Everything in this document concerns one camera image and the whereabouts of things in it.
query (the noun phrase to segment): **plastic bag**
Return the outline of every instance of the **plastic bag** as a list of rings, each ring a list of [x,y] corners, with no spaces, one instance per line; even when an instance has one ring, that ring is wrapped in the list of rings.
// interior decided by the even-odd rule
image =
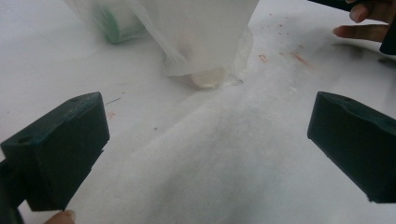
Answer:
[[[259,0],[64,0],[111,43],[147,29],[165,52],[164,72],[202,90],[235,85],[252,46]]]
[[[112,44],[147,34],[125,0],[64,0],[94,32]]]
[[[248,22],[259,0],[125,1],[165,52],[166,75],[189,75],[200,89],[240,82],[252,43]]]

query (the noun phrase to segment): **clamp jaw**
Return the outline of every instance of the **clamp jaw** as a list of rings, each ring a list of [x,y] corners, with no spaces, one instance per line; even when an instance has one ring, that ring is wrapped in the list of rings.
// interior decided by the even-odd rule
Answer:
[[[64,210],[109,140],[99,92],[64,102],[1,144],[0,223],[23,223],[18,206]]]

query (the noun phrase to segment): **white surface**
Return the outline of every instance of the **white surface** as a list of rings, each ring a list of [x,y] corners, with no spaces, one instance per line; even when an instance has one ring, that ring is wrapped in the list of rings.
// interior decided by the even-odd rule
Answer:
[[[110,46],[62,1],[0,1],[0,141],[100,91],[120,99],[106,106],[111,140],[68,206],[78,224],[394,223],[396,205],[369,203],[306,137],[317,91],[396,118],[396,62],[332,35],[347,23],[303,0],[261,1],[246,82],[195,91],[163,75],[152,39]],[[20,209],[27,224],[53,214]]]

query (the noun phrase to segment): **red stain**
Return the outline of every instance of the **red stain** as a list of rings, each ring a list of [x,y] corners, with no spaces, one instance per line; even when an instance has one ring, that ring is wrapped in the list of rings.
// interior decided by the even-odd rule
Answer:
[[[267,59],[267,56],[265,56],[264,54],[259,55],[259,58],[260,58],[264,63],[268,63],[268,62],[269,62],[268,59]]]
[[[109,112],[109,113],[106,113],[106,117],[107,117],[108,119],[113,119],[114,117],[116,117],[116,114],[115,114],[115,113]]]
[[[308,62],[307,60],[305,60],[303,57],[301,57],[301,55],[297,52],[292,52],[291,55],[297,59],[300,63],[304,64],[305,66],[308,66],[310,68],[314,68],[314,65],[312,65],[310,62]]]

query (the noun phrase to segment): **human hand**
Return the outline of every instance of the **human hand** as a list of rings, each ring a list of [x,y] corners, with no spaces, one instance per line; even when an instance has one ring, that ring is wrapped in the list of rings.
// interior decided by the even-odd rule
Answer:
[[[76,213],[72,210],[57,213],[44,224],[75,224]]]
[[[357,4],[350,11],[349,17],[356,23],[366,19],[391,23],[396,14],[396,0],[371,0]],[[388,24],[340,26],[333,30],[339,37],[365,39],[382,42],[389,29]]]

